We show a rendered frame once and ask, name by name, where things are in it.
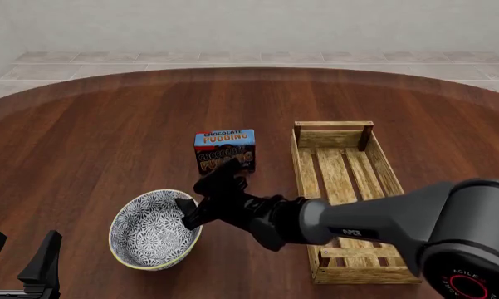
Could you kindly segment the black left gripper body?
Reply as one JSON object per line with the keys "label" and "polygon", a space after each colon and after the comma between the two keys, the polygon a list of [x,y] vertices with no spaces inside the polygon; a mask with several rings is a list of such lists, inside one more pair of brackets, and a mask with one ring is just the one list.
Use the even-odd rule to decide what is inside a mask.
{"label": "black left gripper body", "polygon": [[24,283],[22,290],[0,290],[0,299],[59,299],[60,283]]}

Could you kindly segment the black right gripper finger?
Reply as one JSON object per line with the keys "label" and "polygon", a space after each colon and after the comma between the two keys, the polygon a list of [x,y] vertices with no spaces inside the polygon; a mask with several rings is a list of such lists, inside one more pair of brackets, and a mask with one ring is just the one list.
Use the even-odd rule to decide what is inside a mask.
{"label": "black right gripper finger", "polygon": [[203,199],[196,204],[195,211],[190,216],[184,215],[182,220],[184,226],[190,231],[211,221],[211,200]]}
{"label": "black right gripper finger", "polygon": [[190,216],[197,208],[197,204],[193,199],[175,199],[175,203],[185,216]]}

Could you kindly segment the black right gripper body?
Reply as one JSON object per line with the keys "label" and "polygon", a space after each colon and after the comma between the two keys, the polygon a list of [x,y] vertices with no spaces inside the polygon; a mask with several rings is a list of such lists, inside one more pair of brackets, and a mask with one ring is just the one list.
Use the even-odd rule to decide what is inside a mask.
{"label": "black right gripper body", "polygon": [[220,220],[242,231],[249,231],[253,219],[253,210],[249,208],[253,196],[238,192],[223,197],[206,197],[200,203],[204,214],[211,221]]}

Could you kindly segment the black white patterned bowl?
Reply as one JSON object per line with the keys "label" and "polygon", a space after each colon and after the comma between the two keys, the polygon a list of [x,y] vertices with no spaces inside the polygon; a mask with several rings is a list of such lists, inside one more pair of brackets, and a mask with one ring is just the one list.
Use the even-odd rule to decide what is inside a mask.
{"label": "black white patterned bowl", "polygon": [[203,231],[183,225],[176,199],[195,199],[183,191],[161,189],[129,201],[115,216],[109,231],[111,253],[123,265],[161,271],[183,261]]}

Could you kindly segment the wooden slat tray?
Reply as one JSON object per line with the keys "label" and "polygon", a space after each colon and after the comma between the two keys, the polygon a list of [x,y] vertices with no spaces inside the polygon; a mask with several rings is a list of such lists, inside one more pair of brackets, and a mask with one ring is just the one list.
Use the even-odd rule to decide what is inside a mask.
{"label": "wooden slat tray", "polygon": [[[297,121],[291,155],[298,194],[332,205],[404,191],[370,121]],[[419,284],[393,246],[333,238],[307,247],[315,284]]]}

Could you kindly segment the chocolate pudding box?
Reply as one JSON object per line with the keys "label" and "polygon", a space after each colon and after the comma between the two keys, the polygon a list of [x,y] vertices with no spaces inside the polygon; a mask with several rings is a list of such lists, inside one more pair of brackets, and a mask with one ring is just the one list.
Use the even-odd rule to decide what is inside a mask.
{"label": "chocolate pudding box", "polygon": [[253,129],[198,132],[193,144],[198,173],[211,173],[224,162],[238,159],[242,168],[256,170],[256,139]]}

